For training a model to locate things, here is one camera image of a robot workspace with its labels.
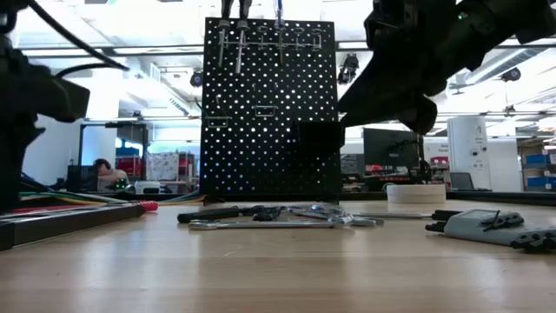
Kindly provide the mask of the white box device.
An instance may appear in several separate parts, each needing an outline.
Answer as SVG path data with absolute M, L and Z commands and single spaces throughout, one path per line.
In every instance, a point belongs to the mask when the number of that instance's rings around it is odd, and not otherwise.
M 137 195 L 159 194 L 161 184 L 157 181 L 136 181 L 134 184 Z

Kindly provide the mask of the person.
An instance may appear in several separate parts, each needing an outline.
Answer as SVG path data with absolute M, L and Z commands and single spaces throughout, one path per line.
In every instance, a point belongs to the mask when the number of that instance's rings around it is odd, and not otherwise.
M 98 191 L 109 192 L 118 187 L 126 187 L 129 184 L 126 172 L 115 169 L 106 159 L 96 159 L 93 165 L 97 170 Z

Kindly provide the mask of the shelf with blue bins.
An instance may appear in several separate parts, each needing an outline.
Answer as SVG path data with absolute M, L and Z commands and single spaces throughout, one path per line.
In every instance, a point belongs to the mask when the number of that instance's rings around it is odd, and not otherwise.
M 523 190 L 556 192 L 556 137 L 519 139 Z

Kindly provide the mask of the hex key set grey holder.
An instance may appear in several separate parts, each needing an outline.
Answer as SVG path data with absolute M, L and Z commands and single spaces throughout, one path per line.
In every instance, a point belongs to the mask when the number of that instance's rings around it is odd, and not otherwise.
M 518 212 L 501 210 L 436 210 L 427 231 L 446 237 L 492 243 L 529 252 L 556 251 L 556 226 L 526 223 Z

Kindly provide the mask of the white patterned panel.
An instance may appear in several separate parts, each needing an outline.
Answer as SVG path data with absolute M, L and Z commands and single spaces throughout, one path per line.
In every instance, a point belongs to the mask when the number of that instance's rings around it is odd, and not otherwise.
M 177 152 L 148 153 L 146 178 L 150 181 L 175 181 L 179 176 Z

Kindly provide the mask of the black computer monitor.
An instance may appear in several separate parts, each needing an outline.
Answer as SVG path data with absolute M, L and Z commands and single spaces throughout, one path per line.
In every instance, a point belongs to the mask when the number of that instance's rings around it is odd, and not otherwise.
M 415 167 L 419 164 L 419 136 L 410 131 L 364 129 L 366 165 Z

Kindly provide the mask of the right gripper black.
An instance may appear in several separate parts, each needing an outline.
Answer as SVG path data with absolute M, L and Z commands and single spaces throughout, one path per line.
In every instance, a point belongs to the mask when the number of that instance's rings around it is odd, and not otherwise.
M 438 117 L 432 99 L 466 68 L 468 0 L 379 0 L 365 21 L 374 55 L 337 104 L 345 127 L 397 120 L 419 134 Z

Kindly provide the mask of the black metal pegboard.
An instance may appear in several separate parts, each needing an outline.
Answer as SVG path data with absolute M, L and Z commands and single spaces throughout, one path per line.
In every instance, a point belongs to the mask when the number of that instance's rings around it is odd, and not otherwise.
M 227 128 L 209 129 L 202 120 L 200 189 L 204 195 L 336 195 L 341 191 L 340 151 L 327 155 L 298 150 L 299 122 L 339 122 L 334 24 L 292 21 L 325 30 L 322 50 L 238 50 L 223 52 L 218 66 L 218 17 L 205 21 L 201 105 L 208 113 L 231 117 Z M 255 117 L 252 83 L 275 91 L 274 117 Z

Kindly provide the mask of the white masking tape roll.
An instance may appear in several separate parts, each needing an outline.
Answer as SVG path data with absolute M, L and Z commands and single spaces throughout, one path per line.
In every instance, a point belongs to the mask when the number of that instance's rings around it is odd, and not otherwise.
M 386 192 L 390 203 L 438 204 L 447 200 L 443 184 L 388 185 Z

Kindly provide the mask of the black wire stripper pliers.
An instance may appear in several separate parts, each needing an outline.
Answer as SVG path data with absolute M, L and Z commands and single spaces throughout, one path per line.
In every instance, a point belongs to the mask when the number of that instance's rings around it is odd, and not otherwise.
M 190 223 L 194 220 L 215 221 L 239 216 L 251 216 L 252 220 L 256 222 L 270 222 L 276 220 L 285 209 L 285 206 L 255 205 L 243 208 L 233 206 L 228 208 L 201 210 L 191 213 L 181 213 L 177 216 L 177 221 L 179 223 Z

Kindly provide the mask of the blue clear-handled screwdriver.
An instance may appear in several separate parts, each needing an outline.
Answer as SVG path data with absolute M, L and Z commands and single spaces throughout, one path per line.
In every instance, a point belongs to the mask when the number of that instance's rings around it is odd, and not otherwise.
M 283 19 L 283 2 L 282 0 L 275 0 L 275 29 L 278 33 L 278 52 L 279 52 L 279 65 L 284 64 L 284 44 L 283 32 L 285 30 L 285 22 Z

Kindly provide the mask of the black aluminium table frame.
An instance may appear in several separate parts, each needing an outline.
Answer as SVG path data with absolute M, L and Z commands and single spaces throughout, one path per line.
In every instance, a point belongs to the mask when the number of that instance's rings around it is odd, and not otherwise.
M 433 203 L 432 196 L 390 196 L 386 192 L 340 193 L 336 195 L 212 195 L 204 196 L 199 193 L 188 195 L 177 194 L 132 194 L 117 193 L 85 193 L 87 198 L 110 198 L 117 200 L 150 200 L 183 202 L 189 200 L 203 200 L 205 203 L 232 202 L 325 202 L 343 203 L 349 201 L 386 201 L 391 203 Z M 493 192 L 493 191 L 448 191 L 446 200 L 462 200 L 489 203 L 510 203 L 536 206 L 556 207 L 556 192 Z

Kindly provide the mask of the grey laptop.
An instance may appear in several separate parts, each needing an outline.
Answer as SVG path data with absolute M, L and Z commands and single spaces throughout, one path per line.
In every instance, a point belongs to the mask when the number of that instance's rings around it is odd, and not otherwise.
M 473 179 L 467 172 L 450 173 L 451 188 L 454 190 L 473 190 Z

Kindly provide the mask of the double-prong metal pegboard hook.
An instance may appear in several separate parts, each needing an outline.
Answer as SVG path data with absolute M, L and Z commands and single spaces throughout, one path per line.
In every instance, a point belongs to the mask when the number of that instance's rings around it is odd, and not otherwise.
M 274 117 L 278 106 L 275 103 L 277 84 L 270 90 L 264 83 L 252 83 L 251 108 L 255 117 Z
M 201 119 L 203 120 L 203 122 L 205 122 L 207 128 L 220 129 L 220 128 L 228 127 L 228 123 L 231 117 L 228 117 L 226 114 L 223 114 L 222 116 L 217 116 L 215 113 L 208 113 L 202 107 L 197 97 L 195 97 L 195 105 L 201 111 Z

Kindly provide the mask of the black mesh crate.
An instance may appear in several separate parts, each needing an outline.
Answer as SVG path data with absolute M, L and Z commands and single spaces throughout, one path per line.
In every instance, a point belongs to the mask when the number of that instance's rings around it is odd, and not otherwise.
M 94 165 L 69 165 L 66 188 L 69 192 L 90 193 L 98 189 L 98 172 Z

